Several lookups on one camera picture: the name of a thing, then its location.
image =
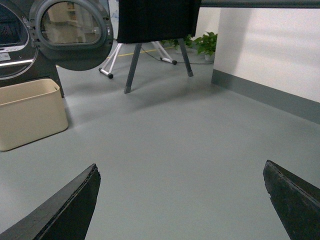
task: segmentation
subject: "black cloth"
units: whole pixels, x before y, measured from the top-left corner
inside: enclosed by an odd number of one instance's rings
[[[119,0],[118,43],[195,36],[201,0]]]

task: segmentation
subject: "laundry basket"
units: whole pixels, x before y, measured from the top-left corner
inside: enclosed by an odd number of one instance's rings
[[[0,151],[68,128],[59,86],[44,78],[0,88]]]

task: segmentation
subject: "door window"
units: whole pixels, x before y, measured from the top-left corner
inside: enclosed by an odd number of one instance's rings
[[[66,1],[44,13],[41,34],[52,45],[94,44],[101,38],[94,16],[81,5]]]

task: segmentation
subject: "white wall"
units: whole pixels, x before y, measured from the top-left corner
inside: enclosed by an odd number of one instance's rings
[[[320,102],[320,9],[221,9],[214,68]]]
[[[195,38],[206,32],[218,33],[221,8],[200,7]]]

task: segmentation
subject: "wall skirting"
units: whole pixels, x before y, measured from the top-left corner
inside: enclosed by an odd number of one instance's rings
[[[320,124],[320,103],[280,91],[219,70],[213,70],[211,82],[261,103]]]

